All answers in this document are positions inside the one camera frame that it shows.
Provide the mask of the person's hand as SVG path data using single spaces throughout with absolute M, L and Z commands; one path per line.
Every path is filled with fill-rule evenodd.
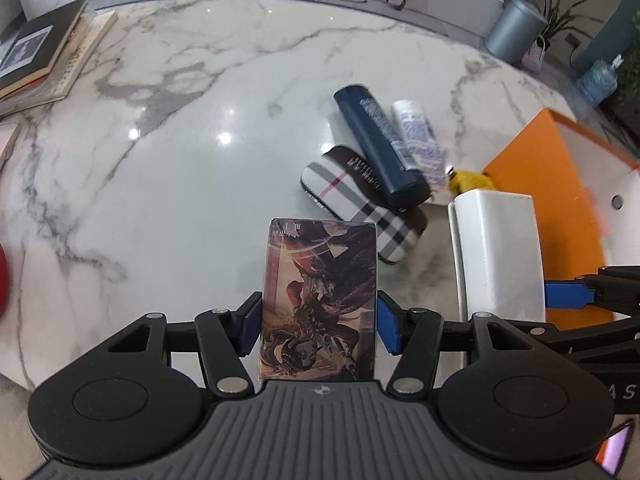
M 610 476 L 616 477 L 629 452 L 636 422 L 628 418 L 614 426 L 599 448 L 596 463 Z

